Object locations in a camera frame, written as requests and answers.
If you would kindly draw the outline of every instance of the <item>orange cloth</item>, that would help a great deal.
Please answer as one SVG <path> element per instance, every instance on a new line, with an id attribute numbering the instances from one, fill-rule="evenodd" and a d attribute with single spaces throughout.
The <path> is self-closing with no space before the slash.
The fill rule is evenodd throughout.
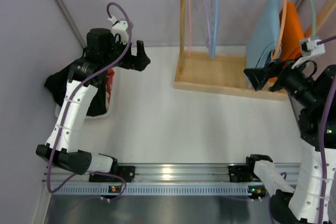
<path id="1" fill-rule="evenodd" d="M 301 56 L 300 40 L 305 37 L 294 2 L 287 4 L 285 29 L 283 31 L 280 60 L 296 60 Z"/>

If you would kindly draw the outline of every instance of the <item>blue cloth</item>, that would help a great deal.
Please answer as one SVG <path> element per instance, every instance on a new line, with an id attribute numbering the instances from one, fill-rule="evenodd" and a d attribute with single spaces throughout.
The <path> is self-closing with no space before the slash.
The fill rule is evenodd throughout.
<path id="1" fill-rule="evenodd" d="M 247 68 L 264 67 L 271 62 L 270 54 L 277 47 L 280 33 L 280 0 L 268 0 L 251 39 L 246 46 Z"/>

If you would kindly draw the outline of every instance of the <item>white table surface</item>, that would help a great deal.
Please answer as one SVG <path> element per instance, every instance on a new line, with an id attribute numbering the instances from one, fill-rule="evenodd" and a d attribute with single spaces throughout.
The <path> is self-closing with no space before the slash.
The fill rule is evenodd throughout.
<path id="1" fill-rule="evenodd" d="M 289 100 L 177 90 L 178 48 L 146 48 L 146 53 L 151 64 L 145 71 L 116 69 L 112 112 L 85 121 L 81 150 L 121 163 L 244 163 L 253 153 L 276 163 L 300 163 Z"/>

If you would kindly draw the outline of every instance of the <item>black cloth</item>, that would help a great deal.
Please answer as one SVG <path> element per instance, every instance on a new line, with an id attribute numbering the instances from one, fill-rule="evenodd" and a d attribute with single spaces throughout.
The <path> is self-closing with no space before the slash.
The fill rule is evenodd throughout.
<path id="1" fill-rule="evenodd" d="M 46 87 L 53 95 L 54 101 L 62 107 L 64 97 L 67 90 L 67 79 L 70 70 L 70 65 L 63 68 L 61 71 L 49 76 L 44 83 Z M 90 107 L 88 109 L 88 116 L 103 115 L 106 110 L 106 86 L 102 81 L 98 86 L 97 94 L 93 97 Z"/>

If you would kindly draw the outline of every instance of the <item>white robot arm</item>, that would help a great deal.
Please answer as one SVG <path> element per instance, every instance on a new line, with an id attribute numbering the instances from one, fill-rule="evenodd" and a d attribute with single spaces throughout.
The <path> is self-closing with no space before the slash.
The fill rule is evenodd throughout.
<path id="1" fill-rule="evenodd" d="M 90 172 L 114 174 L 118 168 L 116 158 L 101 154 L 92 155 L 79 150 L 80 132 L 90 103 L 107 73 L 102 72 L 83 86 L 80 86 L 80 83 L 114 62 L 125 50 L 129 40 L 127 22 L 118 21 L 115 17 L 109 20 L 113 23 L 112 32 L 104 28 L 95 28 L 87 34 L 86 56 L 75 60 L 70 66 L 66 94 L 55 127 L 46 144 L 38 145 L 36 149 L 36 154 L 46 161 L 49 161 L 51 151 L 54 149 L 52 163 L 79 175 Z M 144 70 L 150 59 L 145 54 L 142 41 L 137 41 L 137 51 L 137 56 L 133 56 L 129 48 L 116 66 L 137 71 Z"/>
<path id="2" fill-rule="evenodd" d="M 326 165 L 322 166 L 322 158 L 319 143 L 319 127 L 322 121 L 322 113 L 328 99 L 328 91 L 331 88 L 336 74 L 336 65 L 328 66 L 325 71 L 313 80 L 317 65 L 314 60 L 325 53 L 324 45 L 319 38 L 302 40 L 302 57 L 296 62 L 282 62 L 276 60 L 265 68 L 245 69 L 255 90 L 260 90 L 267 80 L 277 77 L 275 84 L 269 89 L 274 92 L 284 88 L 290 96 L 303 105 L 299 116 L 299 130 L 301 133 L 302 161 L 296 189 L 278 174 L 275 166 L 269 160 L 255 160 L 252 162 L 251 172 L 265 185 L 272 196 L 271 212 L 280 223 L 328 223 L 328 204 L 334 173 L 336 170 L 336 113 L 332 103 L 328 116 L 327 128 L 324 133 L 324 151 Z M 314 72 L 307 77 L 303 74 L 305 64 L 314 63 Z M 327 178 L 323 177 L 322 168 L 327 169 Z M 321 193 L 322 184 L 326 184 L 325 195 Z"/>

